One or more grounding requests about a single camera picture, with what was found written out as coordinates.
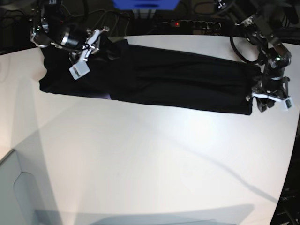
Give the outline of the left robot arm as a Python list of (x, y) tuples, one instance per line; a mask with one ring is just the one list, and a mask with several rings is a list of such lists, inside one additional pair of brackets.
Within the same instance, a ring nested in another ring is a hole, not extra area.
[[(289, 77), (284, 75), (285, 68), (291, 64), (292, 55), (268, 24), (257, 4), (252, 0), (217, 0), (217, 15), (227, 17), (234, 22), (230, 34), (230, 44), (235, 54), (245, 63), (263, 66), (262, 75), (255, 78), (255, 85), (247, 100), (256, 99), (260, 112), (280, 103), (283, 110), (294, 107), (289, 96)], [(258, 58), (247, 60), (237, 49), (233, 41), (235, 30), (240, 29), (249, 43), (257, 47)]]

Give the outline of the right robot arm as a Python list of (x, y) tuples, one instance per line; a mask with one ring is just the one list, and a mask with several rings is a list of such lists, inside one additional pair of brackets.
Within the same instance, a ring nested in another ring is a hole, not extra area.
[(101, 44), (101, 36), (108, 29), (91, 30), (84, 24), (89, 18), (89, 5), (82, 2), (83, 15), (67, 18), (63, 13), (61, 0), (36, 1), (32, 15), (30, 41), (39, 48), (54, 46), (64, 50), (76, 62), (80, 58), (87, 61), (90, 54), (96, 54)]

